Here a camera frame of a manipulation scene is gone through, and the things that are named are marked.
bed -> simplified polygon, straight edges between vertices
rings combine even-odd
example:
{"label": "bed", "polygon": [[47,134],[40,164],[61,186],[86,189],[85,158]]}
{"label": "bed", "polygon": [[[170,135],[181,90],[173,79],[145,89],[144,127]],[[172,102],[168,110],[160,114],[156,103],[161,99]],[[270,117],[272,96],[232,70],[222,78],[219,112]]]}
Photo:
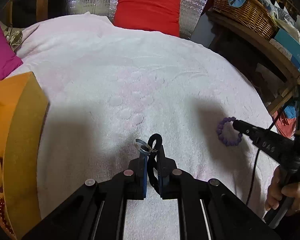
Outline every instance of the bed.
{"label": "bed", "polygon": [[[257,149],[245,136],[226,147],[215,129],[228,116],[260,127],[272,119],[228,61],[191,41],[117,28],[90,13],[37,25],[10,76],[33,71],[50,102],[37,161],[42,218],[86,179],[102,182],[126,169],[138,156],[134,140],[153,133],[179,168],[218,178],[246,201]],[[260,153],[249,205],[260,217],[276,166]],[[127,204],[124,239],[179,239],[177,201],[161,200],[148,183],[146,199]]]}

